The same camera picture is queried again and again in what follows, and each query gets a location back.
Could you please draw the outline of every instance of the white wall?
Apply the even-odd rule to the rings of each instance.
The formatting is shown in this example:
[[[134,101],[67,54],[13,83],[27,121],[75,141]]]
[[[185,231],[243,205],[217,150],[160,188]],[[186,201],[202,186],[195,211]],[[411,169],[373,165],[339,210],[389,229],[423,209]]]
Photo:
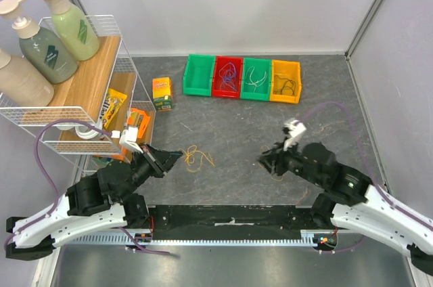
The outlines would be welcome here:
[[[373,0],[81,0],[132,53],[345,51]]]
[[[386,0],[352,65],[390,187],[433,218],[432,0]]]
[[[41,0],[28,0],[24,8],[27,15],[35,19],[48,13]],[[0,47],[20,54],[15,31],[6,21],[0,21]],[[33,215],[49,205],[53,194],[33,158],[34,139],[2,116],[0,130],[0,241],[3,245],[8,235],[5,231],[6,219]],[[64,192],[70,185],[73,166],[45,146],[41,148],[41,158],[59,191]],[[36,261],[6,259],[4,252],[0,252],[0,286],[29,286],[36,265]]]

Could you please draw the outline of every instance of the cardboard box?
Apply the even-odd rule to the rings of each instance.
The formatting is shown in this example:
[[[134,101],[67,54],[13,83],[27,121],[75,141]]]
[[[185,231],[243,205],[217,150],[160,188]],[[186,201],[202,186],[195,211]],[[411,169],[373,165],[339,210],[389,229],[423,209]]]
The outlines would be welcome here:
[[[152,97],[157,111],[173,109],[173,91],[169,77],[160,77],[152,81]]]

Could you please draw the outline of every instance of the pump dispenser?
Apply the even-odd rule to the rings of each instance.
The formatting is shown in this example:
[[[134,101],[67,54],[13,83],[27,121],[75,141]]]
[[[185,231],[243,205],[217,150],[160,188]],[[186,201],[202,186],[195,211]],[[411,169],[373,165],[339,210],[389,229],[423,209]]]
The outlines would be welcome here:
[[[0,49],[0,92],[19,106],[47,106],[54,88],[26,59]]]
[[[54,27],[68,50],[77,60],[87,60],[97,53],[99,39],[83,11],[69,0],[44,0]]]
[[[69,79],[76,72],[78,62],[54,32],[22,16],[23,1],[0,1],[0,15],[14,20],[12,28],[18,33],[22,53],[50,83]]]

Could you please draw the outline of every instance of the red plastic bin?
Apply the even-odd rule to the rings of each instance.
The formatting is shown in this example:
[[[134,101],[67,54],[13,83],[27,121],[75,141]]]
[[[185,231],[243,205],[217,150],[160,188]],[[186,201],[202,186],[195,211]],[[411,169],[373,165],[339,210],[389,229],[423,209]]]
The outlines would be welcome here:
[[[243,58],[217,56],[212,79],[212,96],[239,99],[241,96],[243,69]]]

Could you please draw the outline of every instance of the green plastic bin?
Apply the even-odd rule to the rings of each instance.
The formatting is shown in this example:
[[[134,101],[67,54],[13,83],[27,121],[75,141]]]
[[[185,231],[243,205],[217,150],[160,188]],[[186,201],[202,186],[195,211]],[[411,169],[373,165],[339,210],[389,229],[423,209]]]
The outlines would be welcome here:
[[[269,101],[272,80],[272,60],[244,58],[241,99]]]
[[[183,75],[183,93],[211,96],[215,56],[189,55]]]

